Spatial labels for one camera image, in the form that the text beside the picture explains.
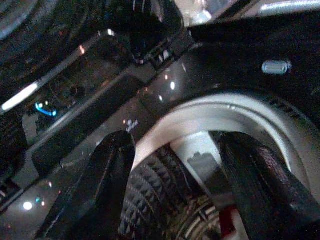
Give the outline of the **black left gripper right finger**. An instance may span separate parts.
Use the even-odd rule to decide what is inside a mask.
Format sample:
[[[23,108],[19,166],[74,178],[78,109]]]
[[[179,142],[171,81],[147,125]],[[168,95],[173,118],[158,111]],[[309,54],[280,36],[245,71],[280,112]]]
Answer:
[[[320,205],[267,146],[241,132],[219,140],[237,210],[251,240],[318,240]]]

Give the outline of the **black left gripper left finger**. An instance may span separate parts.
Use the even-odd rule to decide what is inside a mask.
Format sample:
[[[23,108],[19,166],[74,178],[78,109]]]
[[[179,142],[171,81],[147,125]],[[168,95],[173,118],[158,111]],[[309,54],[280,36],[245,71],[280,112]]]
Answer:
[[[118,130],[95,148],[85,168],[51,207],[37,240],[115,240],[136,154],[132,135]]]

